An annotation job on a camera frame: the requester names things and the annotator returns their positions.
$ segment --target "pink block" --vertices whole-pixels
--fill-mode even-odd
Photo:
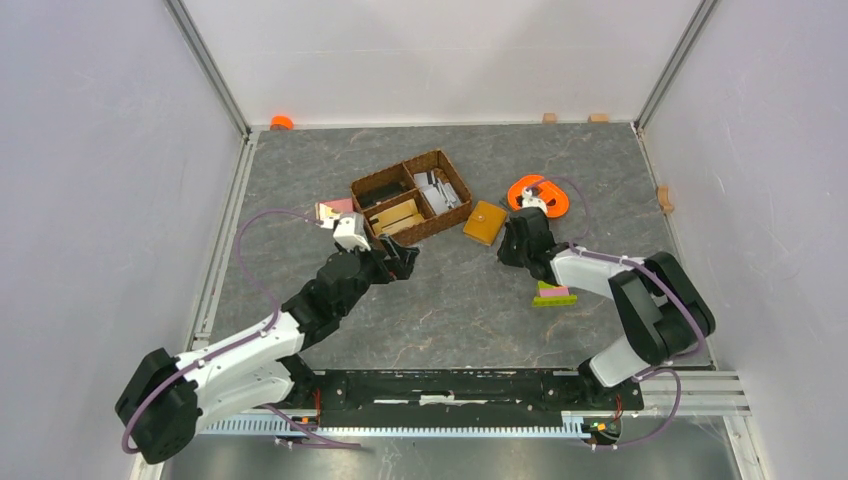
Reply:
[[[567,297],[568,287],[543,288],[539,290],[540,297]]]

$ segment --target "black mounting plate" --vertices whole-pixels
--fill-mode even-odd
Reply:
[[[644,408],[630,380],[588,398],[584,379],[562,369],[326,370],[314,381],[327,427],[562,426],[562,411],[614,411],[616,395],[625,410]],[[428,402],[435,396],[450,401]],[[456,404],[462,401],[474,403]]]

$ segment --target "orange object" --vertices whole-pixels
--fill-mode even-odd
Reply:
[[[593,113],[589,115],[589,123],[609,123],[609,115],[606,113]]]
[[[521,192],[525,188],[530,188],[530,185],[533,185],[539,180],[544,180],[544,178],[541,175],[527,175],[515,182],[513,186],[509,187],[509,191],[506,194],[506,201],[509,203],[509,206],[513,210],[519,210],[521,208],[521,204],[519,203]],[[553,182],[546,180],[533,188],[537,192],[536,196],[541,198],[545,202],[545,205],[548,206],[548,218],[561,217],[568,211],[568,195]]]
[[[657,187],[657,201],[660,202],[660,209],[666,215],[674,211],[674,205],[668,200],[668,185],[660,185]]]
[[[271,119],[271,130],[291,130],[292,128],[294,128],[294,123],[289,117],[277,115]]]
[[[505,221],[506,210],[480,200],[471,211],[462,232],[469,238],[491,247]]]

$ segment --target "gray countertop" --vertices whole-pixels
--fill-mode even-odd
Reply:
[[[273,207],[312,215],[314,203],[350,196],[351,181],[441,148],[468,183],[474,201],[498,203],[529,173],[560,174],[582,186],[592,233],[581,244],[630,256],[672,251],[665,219],[637,140],[626,124],[415,127],[263,132],[240,223]],[[571,208],[554,220],[558,240],[586,222]],[[313,368],[574,367],[622,335],[611,301],[586,292],[574,306],[532,308],[536,281],[497,263],[500,238],[485,247],[462,225],[420,243],[408,281],[374,286],[341,328],[307,350]],[[295,294],[334,247],[329,230],[269,217],[245,234],[248,268],[278,295]],[[269,314],[268,301],[230,259],[212,340]],[[708,355],[690,364],[707,364]]]

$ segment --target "white wall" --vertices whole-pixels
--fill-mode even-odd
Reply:
[[[239,139],[162,2],[0,6],[0,478],[122,479],[184,347]]]
[[[248,122],[633,120],[698,0],[187,0]]]
[[[848,3],[721,2],[647,147],[779,479],[845,478]]]

